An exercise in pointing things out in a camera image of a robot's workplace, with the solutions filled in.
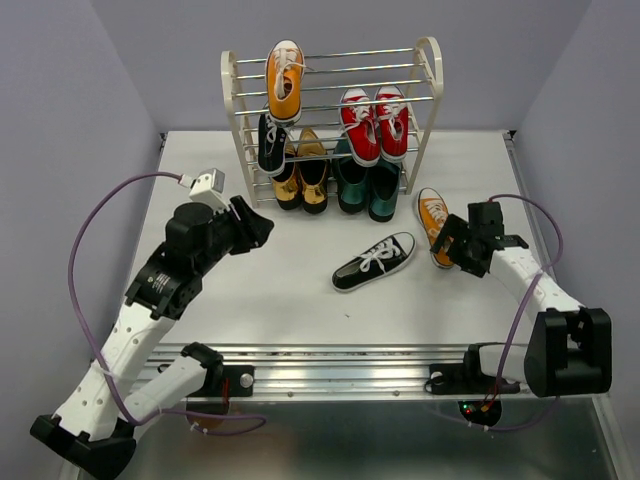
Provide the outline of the orange sneaker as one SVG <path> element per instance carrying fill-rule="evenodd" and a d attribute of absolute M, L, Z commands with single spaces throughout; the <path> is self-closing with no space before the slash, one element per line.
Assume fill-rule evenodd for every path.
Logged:
<path fill-rule="evenodd" d="M 433 247 L 449 215 L 447 205 L 442 196 L 430 187 L 420 190 L 416 205 L 429 246 Z"/>
<path fill-rule="evenodd" d="M 279 126 L 291 126 L 301 117 L 301 83 L 305 71 L 303 51 L 293 40 L 279 41 L 267 56 L 267 105 L 269 115 Z"/>

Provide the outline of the black sneaker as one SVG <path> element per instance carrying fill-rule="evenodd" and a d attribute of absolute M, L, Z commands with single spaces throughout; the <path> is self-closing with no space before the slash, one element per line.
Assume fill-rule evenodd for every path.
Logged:
<path fill-rule="evenodd" d="M 411 233 L 389 235 L 336 269 L 332 286 L 340 293 L 348 293 L 395 274 L 408 265 L 415 249 L 416 240 Z"/>
<path fill-rule="evenodd" d="M 258 122 L 259 169 L 269 177 L 280 175 L 285 167 L 285 147 L 287 132 L 268 113 L 260 116 Z"/>

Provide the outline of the red sneaker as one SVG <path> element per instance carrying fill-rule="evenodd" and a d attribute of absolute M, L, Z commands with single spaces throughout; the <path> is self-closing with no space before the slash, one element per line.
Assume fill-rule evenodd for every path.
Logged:
<path fill-rule="evenodd" d="M 340 104 L 340 123 L 354 161 L 366 168 L 373 167 L 379 161 L 381 147 L 369 96 L 360 87 L 349 88 Z"/>
<path fill-rule="evenodd" d="M 380 87 L 375 101 L 382 157 L 391 163 L 401 163 L 408 150 L 408 104 L 395 85 Z"/>

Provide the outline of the orange sneaker front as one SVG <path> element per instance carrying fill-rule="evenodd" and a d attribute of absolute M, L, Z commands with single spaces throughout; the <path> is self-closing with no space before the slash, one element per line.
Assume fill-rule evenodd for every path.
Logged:
<path fill-rule="evenodd" d="M 303 51 L 293 40 L 279 41 L 267 56 L 267 105 L 269 115 L 279 126 L 291 126 L 301 117 L 301 83 L 305 71 Z"/>

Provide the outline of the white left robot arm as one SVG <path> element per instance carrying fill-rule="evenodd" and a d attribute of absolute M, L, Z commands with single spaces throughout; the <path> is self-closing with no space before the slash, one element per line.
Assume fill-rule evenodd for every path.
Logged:
<path fill-rule="evenodd" d="M 131 388 L 201 292 L 205 275 L 226 255 L 262 247 L 273 228 L 240 196 L 218 210 L 197 202 L 178 206 L 84 378 L 54 413 L 36 418 L 31 435 L 94 478 L 115 479 L 133 458 L 135 435 L 157 416 L 175 412 L 194 393 L 227 394 L 222 355 L 199 342 L 144 387 Z"/>

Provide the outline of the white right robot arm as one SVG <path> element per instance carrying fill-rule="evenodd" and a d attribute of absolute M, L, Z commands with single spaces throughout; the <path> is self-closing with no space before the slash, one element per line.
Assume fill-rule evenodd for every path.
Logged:
<path fill-rule="evenodd" d="M 462 271 L 498 280 L 518 301 L 514 320 L 532 323 L 526 346 L 474 344 L 460 366 L 463 384 L 482 390 L 493 381 L 525 384 L 539 398 L 602 394 L 612 383 L 612 323 L 601 308 L 567 294 L 518 235 L 508 235 L 497 202 L 471 203 L 468 217 L 450 215 L 431 248 Z"/>

